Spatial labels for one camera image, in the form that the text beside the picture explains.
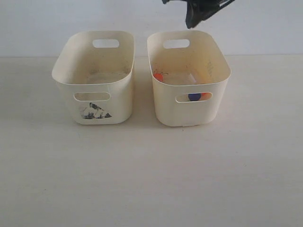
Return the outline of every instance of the plastic storage bin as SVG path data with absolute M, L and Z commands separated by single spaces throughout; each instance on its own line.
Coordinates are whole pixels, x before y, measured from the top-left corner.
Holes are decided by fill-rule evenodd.
M 188 46 L 165 47 L 184 40 Z M 164 32 L 151 35 L 147 45 L 152 75 L 163 75 L 163 82 L 152 76 L 158 120 L 168 126 L 211 122 L 231 74 L 213 38 L 201 31 Z M 199 93 L 198 101 L 188 99 L 188 94 Z
M 80 124 L 117 124 L 132 114 L 134 38 L 121 31 L 81 32 L 69 39 L 53 79 Z

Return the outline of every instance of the blue object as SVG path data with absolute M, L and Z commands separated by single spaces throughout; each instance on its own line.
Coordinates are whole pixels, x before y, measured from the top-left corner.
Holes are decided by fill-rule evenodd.
M 201 93 L 196 93 L 196 94 L 188 94 L 188 98 L 190 101 L 194 102 L 194 101 L 199 101 L 199 99 L 201 98 Z

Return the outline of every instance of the bin handle hole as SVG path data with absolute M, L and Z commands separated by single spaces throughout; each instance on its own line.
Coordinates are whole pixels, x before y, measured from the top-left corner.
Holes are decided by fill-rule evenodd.
M 173 49 L 173 48 L 187 48 L 190 45 L 190 41 L 188 39 L 172 39 L 166 40 L 163 44 L 165 49 Z
M 120 43 L 116 39 L 95 39 L 93 40 L 93 46 L 95 48 L 117 48 Z
M 182 94 L 176 97 L 177 103 L 205 102 L 213 97 L 210 92 Z
M 108 101 L 110 99 L 110 94 L 108 92 L 75 93 L 74 98 L 80 102 Z

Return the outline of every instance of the red object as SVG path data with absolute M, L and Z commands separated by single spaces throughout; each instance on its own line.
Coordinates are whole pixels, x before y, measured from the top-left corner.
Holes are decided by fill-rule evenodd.
M 153 75 L 158 81 L 163 82 L 163 75 L 160 73 L 155 73 Z

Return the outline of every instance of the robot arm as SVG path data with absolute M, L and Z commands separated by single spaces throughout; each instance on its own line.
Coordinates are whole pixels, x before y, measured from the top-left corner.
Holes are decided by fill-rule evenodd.
M 162 0 L 164 4 L 171 0 Z M 181 0 L 187 2 L 187 28 L 196 27 L 201 21 L 207 20 L 235 0 Z

